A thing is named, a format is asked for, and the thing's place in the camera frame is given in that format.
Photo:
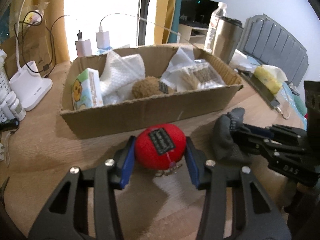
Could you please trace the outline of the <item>red plush ball keychain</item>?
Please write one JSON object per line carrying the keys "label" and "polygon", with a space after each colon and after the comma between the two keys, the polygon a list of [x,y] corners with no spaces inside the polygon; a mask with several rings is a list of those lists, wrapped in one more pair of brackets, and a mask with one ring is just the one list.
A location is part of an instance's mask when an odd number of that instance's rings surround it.
{"label": "red plush ball keychain", "polygon": [[181,167],[186,145],[187,137],[177,126],[151,126],[136,137],[135,159],[144,168],[156,171],[155,176],[168,176]]}

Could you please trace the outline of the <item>tissue pack with cartoon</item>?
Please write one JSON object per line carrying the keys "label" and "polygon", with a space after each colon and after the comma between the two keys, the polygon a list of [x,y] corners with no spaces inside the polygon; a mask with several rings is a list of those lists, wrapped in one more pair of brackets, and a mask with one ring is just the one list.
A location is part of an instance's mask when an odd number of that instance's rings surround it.
{"label": "tissue pack with cartoon", "polygon": [[81,110],[103,106],[99,72],[86,68],[72,84],[73,109]]}

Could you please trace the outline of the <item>white paper towel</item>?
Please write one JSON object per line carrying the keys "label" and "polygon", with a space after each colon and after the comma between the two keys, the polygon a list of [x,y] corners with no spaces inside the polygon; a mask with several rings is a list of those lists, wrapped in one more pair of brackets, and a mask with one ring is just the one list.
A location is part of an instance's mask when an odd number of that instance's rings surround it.
{"label": "white paper towel", "polygon": [[100,77],[104,105],[115,105],[133,99],[132,86],[143,79],[145,79],[145,66],[141,55],[121,57],[115,51],[109,51]]}

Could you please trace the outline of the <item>grey padded headboard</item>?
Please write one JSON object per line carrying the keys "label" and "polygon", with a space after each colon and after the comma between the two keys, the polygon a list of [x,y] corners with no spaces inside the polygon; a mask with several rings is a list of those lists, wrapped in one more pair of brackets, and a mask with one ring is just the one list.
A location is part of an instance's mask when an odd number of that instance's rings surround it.
{"label": "grey padded headboard", "polygon": [[305,47],[265,14],[246,20],[238,50],[262,64],[282,69],[295,86],[299,86],[309,66]]}

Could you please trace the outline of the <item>black flashlight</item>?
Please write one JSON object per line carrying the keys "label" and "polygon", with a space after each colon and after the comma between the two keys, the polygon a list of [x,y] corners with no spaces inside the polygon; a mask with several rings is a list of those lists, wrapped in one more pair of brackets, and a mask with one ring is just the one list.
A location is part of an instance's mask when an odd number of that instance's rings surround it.
{"label": "black flashlight", "polygon": [[17,119],[7,120],[0,123],[0,132],[11,131],[19,128],[20,122]]}

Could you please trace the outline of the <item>plastic bag with brown item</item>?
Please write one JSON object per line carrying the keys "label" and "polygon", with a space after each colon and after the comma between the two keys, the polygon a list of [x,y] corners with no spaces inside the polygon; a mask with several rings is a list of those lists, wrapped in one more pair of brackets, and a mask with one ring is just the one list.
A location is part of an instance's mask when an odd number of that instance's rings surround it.
{"label": "plastic bag with brown item", "polygon": [[213,66],[196,59],[193,48],[179,47],[171,58],[161,81],[176,92],[224,87],[226,84]]}

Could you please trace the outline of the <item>steel thermos tumbler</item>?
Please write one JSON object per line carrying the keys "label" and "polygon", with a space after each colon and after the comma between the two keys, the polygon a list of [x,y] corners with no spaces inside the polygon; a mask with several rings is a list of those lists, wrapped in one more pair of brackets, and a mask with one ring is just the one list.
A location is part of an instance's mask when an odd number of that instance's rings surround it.
{"label": "steel thermos tumbler", "polygon": [[212,54],[229,64],[240,42],[242,32],[240,20],[221,17],[216,27]]}

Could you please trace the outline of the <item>small white pill bottle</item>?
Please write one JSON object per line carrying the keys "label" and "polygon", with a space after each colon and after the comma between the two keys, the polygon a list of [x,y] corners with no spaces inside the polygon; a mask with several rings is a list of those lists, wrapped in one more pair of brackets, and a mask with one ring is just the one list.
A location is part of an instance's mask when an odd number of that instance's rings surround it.
{"label": "small white pill bottle", "polygon": [[26,111],[23,108],[17,95],[11,91],[5,98],[7,106],[18,121],[22,121],[26,116]]}

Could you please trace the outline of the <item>white tv cabinet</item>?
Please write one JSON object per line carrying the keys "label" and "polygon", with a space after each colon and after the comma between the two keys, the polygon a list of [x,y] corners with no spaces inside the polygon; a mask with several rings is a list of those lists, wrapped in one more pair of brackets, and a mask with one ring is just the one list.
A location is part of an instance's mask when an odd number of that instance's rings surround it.
{"label": "white tv cabinet", "polygon": [[178,43],[195,43],[204,45],[208,28],[192,27],[185,24],[179,24],[177,38]]}

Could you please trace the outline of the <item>cardboard box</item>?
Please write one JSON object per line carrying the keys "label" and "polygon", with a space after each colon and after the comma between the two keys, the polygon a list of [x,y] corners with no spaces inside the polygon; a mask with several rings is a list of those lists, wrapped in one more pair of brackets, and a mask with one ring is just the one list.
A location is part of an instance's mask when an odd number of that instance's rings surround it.
{"label": "cardboard box", "polygon": [[87,67],[103,72],[109,54],[79,57],[71,64],[63,88],[59,115],[80,139],[134,131],[223,110],[242,89],[242,79],[220,58],[193,48],[196,59],[209,62],[225,82],[224,87],[134,99],[115,105],[75,110],[72,84]]}

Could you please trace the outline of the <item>clear water bottle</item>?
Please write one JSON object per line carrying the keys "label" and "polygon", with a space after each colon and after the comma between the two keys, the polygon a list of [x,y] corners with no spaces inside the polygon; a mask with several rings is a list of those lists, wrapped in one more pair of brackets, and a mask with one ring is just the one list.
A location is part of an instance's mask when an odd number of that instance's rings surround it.
{"label": "clear water bottle", "polygon": [[213,43],[214,43],[214,37],[215,37],[218,21],[220,18],[225,17],[227,15],[226,9],[227,9],[227,4],[223,2],[219,2],[218,8],[212,12],[212,15],[210,17],[207,36],[204,42],[204,50],[209,53],[212,53],[213,51]]}

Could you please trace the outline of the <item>white desk lamp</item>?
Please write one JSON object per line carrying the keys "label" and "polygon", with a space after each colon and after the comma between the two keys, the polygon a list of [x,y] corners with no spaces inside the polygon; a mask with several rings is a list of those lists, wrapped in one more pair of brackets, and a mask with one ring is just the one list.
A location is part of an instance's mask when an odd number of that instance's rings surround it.
{"label": "white desk lamp", "polygon": [[30,61],[23,67],[20,65],[20,56],[23,56],[23,54],[20,54],[20,47],[22,47],[22,45],[19,44],[19,26],[24,3],[25,0],[22,0],[15,27],[17,72],[9,80],[9,85],[21,101],[22,107],[26,111],[31,111],[49,92],[53,82],[49,78],[41,77],[35,61]]}

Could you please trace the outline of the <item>brown plush ball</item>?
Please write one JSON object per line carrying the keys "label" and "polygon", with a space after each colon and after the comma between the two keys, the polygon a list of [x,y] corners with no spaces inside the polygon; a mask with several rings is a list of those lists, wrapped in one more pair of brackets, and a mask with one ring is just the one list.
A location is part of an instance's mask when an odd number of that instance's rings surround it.
{"label": "brown plush ball", "polygon": [[147,76],[145,79],[139,80],[133,84],[131,93],[135,99],[141,99],[153,95],[173,94],[174,90],[160,79],[153,76]]}

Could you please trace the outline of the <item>white perforated basket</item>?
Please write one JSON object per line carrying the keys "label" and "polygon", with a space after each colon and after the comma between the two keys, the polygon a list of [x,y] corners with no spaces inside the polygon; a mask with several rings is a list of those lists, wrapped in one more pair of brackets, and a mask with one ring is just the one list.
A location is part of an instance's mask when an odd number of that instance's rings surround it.
{"label": "white perforated basket", "polygon": [[4,67],[1,68],[1,72],[0,72],[0,91],[1,91],[0,102],[3,103],[6,96],[11,92],[11,88],[9,86],[9,80],[4,70]]}

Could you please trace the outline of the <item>black television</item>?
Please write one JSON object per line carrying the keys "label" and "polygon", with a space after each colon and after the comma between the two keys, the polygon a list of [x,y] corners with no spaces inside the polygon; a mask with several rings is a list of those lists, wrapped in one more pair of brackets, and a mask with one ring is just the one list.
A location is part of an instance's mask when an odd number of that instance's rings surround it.
{"label": "black television", "polygon": [[182,0],[179,23],[190,27],[208,28],[218,3],[211,0]]}

